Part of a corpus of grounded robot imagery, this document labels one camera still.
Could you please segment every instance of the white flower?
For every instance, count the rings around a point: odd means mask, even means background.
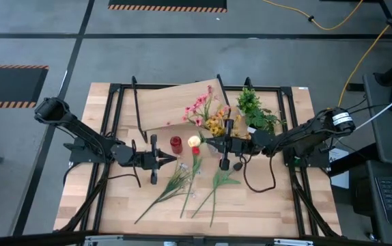
[[[192,136],[188,139],[188,146],[198,147],[201,145],[201,139],[198,136]]]

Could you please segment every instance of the white cable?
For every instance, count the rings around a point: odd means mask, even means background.
[[[368,121],[366,121],[365,123],[363,123],[362,125],[360,125],[359,127],[357,127],[354,131],[359,130],[360,128],[362,128],[364,125],[366,125],[367,123],[371,122],[372,120],[375,120],[375,118],[377,118],[378,116],[380,116],[380,114],[384,113],[387,109],[389,109],[390,107],[392,107],[392,103],[385,107],[382,111],[380,111],[380,113],[377,113],[376,115],[374,115],[372,118],[368,119]]]

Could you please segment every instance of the red cup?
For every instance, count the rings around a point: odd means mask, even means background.
[[[171,146],[171,151],[175,154],[181,154],[182,152],[182,141],[181,138],[178,136],[172,137],[170,139],[170,146]]]

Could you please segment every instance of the orange striped tape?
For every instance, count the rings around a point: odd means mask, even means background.
[[[35,107],[36,102],[0,102],[0,109],[26,109]]]
[[[149,6],[149,5],[110,5],[109,10],[149,10],[149,11],[174,11],[174,12],[211,12],[226,13],[225,8],[203,8],[203,7],[171,7],[171,6]]]
[[[28,65],[0,65],[0,68],[43,68],[48,70],[48,66],[28,66]]]

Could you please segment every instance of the gray floor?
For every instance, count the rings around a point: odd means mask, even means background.
[[[316,16],[330,27],[343,19],[354,3],[318,0],[283,1]],[[87,6],[85,0],[0,0],[0,33],[77,33]],[[228,13],[122,12],[96,0],[87,33],[324,33],[305,17],[260,0],[229,0]],[[334,33],[379,33],[385,26],[378,5],[365,4],[346,26]],[[74,39],[0,39],[0,64],[49,65],[40,100],[56,96],[74,46]],[[251,77],[256,85],[307,86],[314,109],[337,104],[339,93],[371,40],[242,40],[242,39],[90,39],[84,40],[68,88],[66,101],[79,117],[91,82],[190,83],[221,74],[224,84],[240,85]],[[353,81],[361,75],[392,66],[392,41],[372,50]],[[345,95],[342,106],[363,99]],[[366,111],[355,115],[360,124]],[[0,236],[9,235],[16,220],[45,127],[33,120],[33,109],[0,109]],[[69,153],[53,138],[26,234],[50,232],[62,192],[62,176]],[[370,126],[344,139],[354,149],[374,141]],[[356,215],[335,192],[342,232],[365,240],[368,221]]]

